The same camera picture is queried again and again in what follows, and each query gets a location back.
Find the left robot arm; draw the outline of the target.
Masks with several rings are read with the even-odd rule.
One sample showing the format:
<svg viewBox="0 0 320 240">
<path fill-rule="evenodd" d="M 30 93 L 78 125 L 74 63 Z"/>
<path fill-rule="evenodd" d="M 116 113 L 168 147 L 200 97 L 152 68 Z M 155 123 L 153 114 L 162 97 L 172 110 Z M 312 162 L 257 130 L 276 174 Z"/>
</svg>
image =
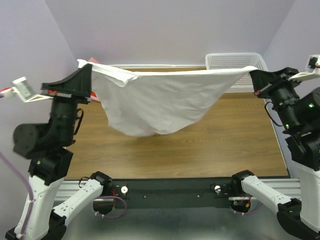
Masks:
<svg viewBox="0 0 320 240">
<path fill-rule="evenodd" d="M 54 206 L 68 173 L 84 111 L 92 93 L 92 65 L 85 64 L 66 78 L 43 83 L 42 94 L 52 99 L 47 123 L 23 123 L 13 132 L 13 151 L 30 160 L 28 190 L 19 223 L 5 234 L 7 240 L 60 240 L 72 219 L 95 198 L 113 193 L 112 179 L 95 172 L 67 201 Z"/>
</svg>

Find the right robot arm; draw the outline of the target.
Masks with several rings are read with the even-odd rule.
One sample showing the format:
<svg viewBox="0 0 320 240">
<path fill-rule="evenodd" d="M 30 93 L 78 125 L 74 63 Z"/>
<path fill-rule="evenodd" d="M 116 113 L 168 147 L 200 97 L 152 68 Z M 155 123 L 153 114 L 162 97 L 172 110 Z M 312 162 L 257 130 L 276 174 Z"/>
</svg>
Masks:
<svg viewBox="0 0 320 240">
<path fill-rule="evenodd" d="M 301 240 L 320 238 L 320 89 L 304 97 L 295 91 L 301 82 L 319 78 L 319 71 L 299 72 L 286 67 L 275 72 L 250 73 L 254 94 L 269 99 L 284 127 L 291 159 L 296 163 L 300 199 L 284 195 L 263 183 L 251 171 L 231 177 L 230 191 L 258 199 L 276 215 L 280 226 Z"/>
</svg>

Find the white t shirt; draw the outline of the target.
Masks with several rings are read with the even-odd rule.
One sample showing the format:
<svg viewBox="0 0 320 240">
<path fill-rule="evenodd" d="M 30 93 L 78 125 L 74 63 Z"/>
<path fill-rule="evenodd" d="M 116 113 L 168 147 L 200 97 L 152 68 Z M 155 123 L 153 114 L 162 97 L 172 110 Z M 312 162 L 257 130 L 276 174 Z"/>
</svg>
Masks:
<svg viewBox="0 0 320 240">
<path fill-rule="evenodd" d="M 91 85 L 113 129 L 132 137 L 169 135 L 201 120 L 216 101 L 256 67 L 141 72 L 92 66 Z"/>
</svg>

